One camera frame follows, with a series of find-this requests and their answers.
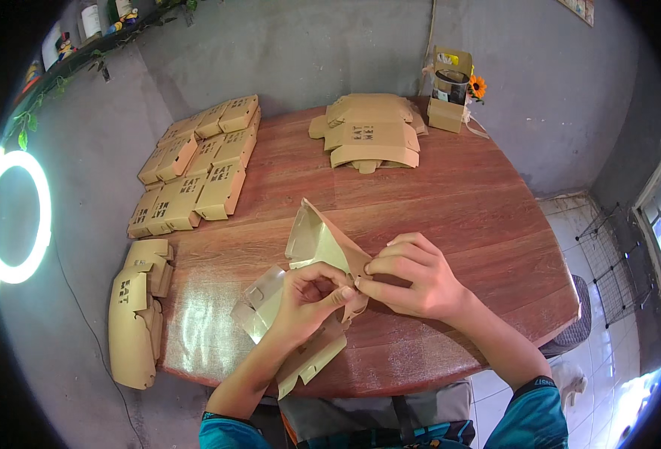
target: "gray chair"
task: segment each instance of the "gray chair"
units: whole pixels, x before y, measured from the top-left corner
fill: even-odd
[[[573,283],[580,299],[580,319],[571,324],[567,329],[558,334],[557,337],[548,341],[540,347],[540,352],[545,358],[555,357],[564,354],[570,349],[576,348],[590,336],[592,329],[592,314],[590,312],[590,294],[588,285],[582,277],[573,274]]]

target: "ring light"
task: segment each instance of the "ring light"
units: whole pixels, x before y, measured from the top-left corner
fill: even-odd
[[[0,257],[0,282],[19,284],[34,274],[51,241],[51,194],[44,170],[33,156],[23,151],[5,153],[0,147],[0,179],[12,167],[21,167],[31,175],[39,196],[39,229],[31,253],[16,266],[7,265]]]

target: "sunflower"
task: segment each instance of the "sunflower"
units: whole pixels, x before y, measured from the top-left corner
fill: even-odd
[[[472,75],[470,77],[470,83],[468,83],[468,89],[470,94],[474,98],[482,99],[485,95],[485,89],[487,89],[485,80],[479,76]]]

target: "gray wall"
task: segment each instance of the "gray wall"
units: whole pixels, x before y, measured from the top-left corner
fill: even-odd
[[[351,92],[415,95],[430,10],[406,0],[209,1],[193,27],[180,19],[138,45],[174,119],[251,92],[271,116]],[[595,17],[591,28],[549,0],[438,0],[433,43],[473,54],[488,93],[472,112],[540,197],[592,185],[630,103],[638,34],[612,0]]]
[[[637,290],[645,292],[658,281],[652,275],[652,263],[642,233],[634,222],[631,207],[661,160],[661,69],[652,49],[644,40],[630,108],[617,142],[602,167],[590,192],[600,205],[612,208],[616,202],[623,212],[609,221],[618,244],[624,251],[636,241],[638,251],[628,259]],[[661,366],[661,303],[657,288],[644,310],[636,313],[640,335],[640,369],[651,372]]]
[[[50,184],[53,238],[34,276],[0,285],[1,316],[21,371],[72,448],[138,445],[56,250],[108,364],[110,283],[130,243],[128,217],[144,191],[136,173],[172,123],[135,45],[109,56],[108,64],[110,83],[81,70],[39,112],[28,148]],[[38,199],[27,178],[4,176],[0,186],[0,251],[8,263],[25,259],[38,223]],[[120,388],[141,437],[154,442],[147,448],[198,444],[205,387],[159,373],[148,391]]]

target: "wooden table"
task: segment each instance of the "wooden table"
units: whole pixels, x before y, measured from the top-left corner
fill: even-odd
[[[492,140],[464,128],[430,128],[419,138],[418,168],[361,175],[332,169],[323,139],[308,137],[310,120],[324,111],[263,119],[235,215],[166,236],[176,260],[160,300],[160,369],[215,386],[243,360],[253,343],[228,313],[271,265],[288,268],[283,253],[303,197],[371,256],[399,233],[420,230],[461,283],[538,346],[577,318],[577,295],[548,221]],[[487,367],[458,331],[372,300],[346,336],[345,350],[307,386],[299,380],[293,394],[403,394]]]

